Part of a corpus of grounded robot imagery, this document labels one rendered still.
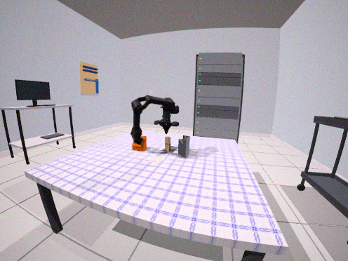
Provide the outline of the grey open bin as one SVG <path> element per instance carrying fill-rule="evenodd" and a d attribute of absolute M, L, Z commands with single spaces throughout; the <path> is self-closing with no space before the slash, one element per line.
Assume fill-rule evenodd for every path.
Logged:
<path fill-rule="evenodd" d="M 183 135 L 183 138 L 178 138 L 178 158 L 186 159 L 189 155 L 190 136 Z"/>

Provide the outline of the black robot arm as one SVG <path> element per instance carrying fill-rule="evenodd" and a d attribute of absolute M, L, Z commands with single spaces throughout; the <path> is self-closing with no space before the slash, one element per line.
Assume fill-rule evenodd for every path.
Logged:
<path fill-rule="evenodd" d="M 146 101 L 144 105 L 141 105 L 140 102 Z M 171 100 L 171 98 L 156 98 L 150 95 L 146 95 L 144 97 L 138 97 L 134 101 L 132 101 L 132 108 L 133 108 L 133 127 L 130 132 L 130 136 L 133 139 L 133 143 L 137 145 L 141 145 L 142 141 L 144 140 L 141 138 L 142 136 L 142 129 L 140 127 L 140 114 L 144 109 L 146 109 L 150 104 L 158 104 L 162 105 L 161 108 L 163 108 L 163 114 L 178 114 L 179 113 L 179 106 L 175 105 L 175 102 Z M 165 126 L 166 124 L 169 124 L 168 117 L 162 118 L 159 121 L 160 126 Z"/>

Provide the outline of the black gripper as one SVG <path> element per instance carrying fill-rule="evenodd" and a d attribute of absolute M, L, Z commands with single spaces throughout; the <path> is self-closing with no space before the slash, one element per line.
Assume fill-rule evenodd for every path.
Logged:
<path fill-rule="evenodd" d="M 179 126 L 179 122 L 176 122 L 176 121 L 174 121 L 174 122 L 170 122 L 170 117 L 171 117 L 171 115 L 170 114 L 163 114 L 163 116 L 162 116 L 163 118 L 165 118 L 166 119 L 166 117 L 168 117 L 168 119 L 169 119 L 169 124 L 167 124 L 167 125 L 165 125 L 165 126 L 162 126 L 163 127 L 163 129 L 164 129 L 164 131 L 165 131 L 165 134 L 167 134 L 168 133 L 168 130 L 169 130 L 169 128 L 171 127 L 171 126 Z M 159 124 L 159 120 L 157 120 L 157 121 L 155 121 L 154 122 L 154 125 L 158 125 Z"/>

